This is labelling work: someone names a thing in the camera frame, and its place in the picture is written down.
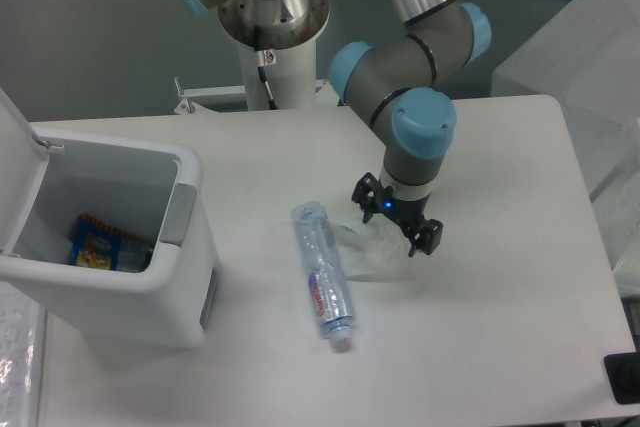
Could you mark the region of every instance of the bottle label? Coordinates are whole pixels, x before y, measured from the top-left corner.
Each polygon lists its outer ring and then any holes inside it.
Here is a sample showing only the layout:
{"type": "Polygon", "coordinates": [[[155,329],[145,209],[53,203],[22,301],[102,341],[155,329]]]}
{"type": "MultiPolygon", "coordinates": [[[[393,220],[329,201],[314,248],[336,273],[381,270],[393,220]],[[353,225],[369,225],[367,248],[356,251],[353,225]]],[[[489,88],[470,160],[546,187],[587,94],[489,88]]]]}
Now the bottle label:
{"type": "Polygon", "coordinates": [[[311,292],[311,300],[316,308],[316,313],[319,317],[325,314],[324,301],[322,300],[322,294],[320,293],[320,286],[318,285],[318,277],[315,273],[309,276],[309,292],[311,292]]]}

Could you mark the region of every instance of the transparent plastic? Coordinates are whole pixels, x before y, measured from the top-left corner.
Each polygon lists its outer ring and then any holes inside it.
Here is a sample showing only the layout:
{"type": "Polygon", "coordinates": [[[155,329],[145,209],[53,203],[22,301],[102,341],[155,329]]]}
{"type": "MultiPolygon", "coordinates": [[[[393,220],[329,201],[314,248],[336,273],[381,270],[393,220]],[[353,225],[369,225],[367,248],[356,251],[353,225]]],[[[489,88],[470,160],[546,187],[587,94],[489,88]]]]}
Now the transparent plastic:
{"type": "Polygon", "coordinates": [[[318,326],[336,351],[349,350],[355,311],[327,211],[309,202],[293,209],[291,218],[318,326]]]}
{"type": "Polygon", "coordinates": [[[35,427],[44,354],[44,309],[0,282],[0,427],[35,427]]]}

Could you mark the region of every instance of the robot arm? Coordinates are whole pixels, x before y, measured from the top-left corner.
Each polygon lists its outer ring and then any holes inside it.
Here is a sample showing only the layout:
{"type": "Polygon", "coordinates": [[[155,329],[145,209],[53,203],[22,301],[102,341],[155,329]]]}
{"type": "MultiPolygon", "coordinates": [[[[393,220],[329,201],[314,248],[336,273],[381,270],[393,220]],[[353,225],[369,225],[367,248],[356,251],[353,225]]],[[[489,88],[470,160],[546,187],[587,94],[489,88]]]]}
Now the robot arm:
{"type": "Polygon", "coordinates": [[[409,256],[416,250],[429,255],[443,226],[423,211],[453,140],[456,112],[449,98],[428,87],[484,52],[491,30],[473,4],[393,2],[406,36],[383,51],[363,42],[347,45],[333,59],[329,80],[386,146],[379,178],[367,173],[353,192],[363,221],[382,213],[410,240],[409,256]]]}
{"type": "MultiPolygon", "coordinates": [[[[200,1],[198,8],[206,10],[224,0],[200,1]]],[[[268,0],[261,2],[267,5],[268,0]]],[[[429,255],[443,226],[426,220],[423,212],[456,124],[451,100],[429,87],[482,54],[491,30],[473,4],[393,2],[405,37],[381,51],[364,42],[347,45],[333,59],[329,81],[386,146],[379,177],[367,173],[352,195],[364,212],[363,221],[382,213],[410,240],[410,256],[416,251],[429,255]]]]}

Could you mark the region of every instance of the bottle cap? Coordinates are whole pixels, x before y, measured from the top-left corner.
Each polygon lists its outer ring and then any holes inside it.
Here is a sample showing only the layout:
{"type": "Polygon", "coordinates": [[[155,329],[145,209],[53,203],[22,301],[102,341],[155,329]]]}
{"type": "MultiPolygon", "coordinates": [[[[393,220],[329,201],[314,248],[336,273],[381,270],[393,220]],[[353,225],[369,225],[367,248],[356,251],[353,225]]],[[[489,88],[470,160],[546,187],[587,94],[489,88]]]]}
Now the bottle cap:
{"type": "Polygon", "coordinates": [[[346,352],[351,349],[351,327],[338,327],[329,332],[329,340],[336,352],[346,352]]]}

